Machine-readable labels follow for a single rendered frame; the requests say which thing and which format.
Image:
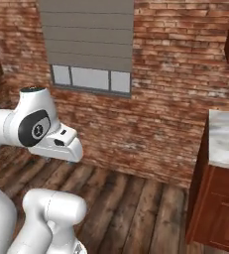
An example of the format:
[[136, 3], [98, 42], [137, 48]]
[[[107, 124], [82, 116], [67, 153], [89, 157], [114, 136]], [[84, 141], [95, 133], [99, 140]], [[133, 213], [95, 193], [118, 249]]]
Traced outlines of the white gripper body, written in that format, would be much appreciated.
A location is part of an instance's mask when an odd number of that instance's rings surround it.
[[35, 146], [29, 148], [29, 151], [34, 155], [73, 163], [78, 163], [83, 157], [82, 145], [77, 137], [65, 146]]

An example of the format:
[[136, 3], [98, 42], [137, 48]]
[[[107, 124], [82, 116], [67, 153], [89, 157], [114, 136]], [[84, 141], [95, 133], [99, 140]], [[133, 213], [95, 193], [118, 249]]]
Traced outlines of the grey framed window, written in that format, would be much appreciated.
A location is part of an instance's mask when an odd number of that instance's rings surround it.
[[52, 64], [51, 73], [54, 85], [121, 96], [131, 93], [129, 72]]

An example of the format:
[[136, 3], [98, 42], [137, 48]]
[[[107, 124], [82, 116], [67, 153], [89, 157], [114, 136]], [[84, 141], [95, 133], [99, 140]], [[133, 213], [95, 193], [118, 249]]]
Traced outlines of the grey window blind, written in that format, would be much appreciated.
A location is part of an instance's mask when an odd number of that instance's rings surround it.
[[134, 0], [38, 0], [48, 61], [132, 69]]

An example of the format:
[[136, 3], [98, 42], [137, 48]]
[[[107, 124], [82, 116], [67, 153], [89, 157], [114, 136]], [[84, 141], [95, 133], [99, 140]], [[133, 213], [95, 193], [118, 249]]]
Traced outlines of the brown wooden base cupboard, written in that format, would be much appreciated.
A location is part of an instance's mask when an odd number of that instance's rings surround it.
[[209, 119], [189, 189], [185, 241], [229, 252], [229, 168], [209, 162]]

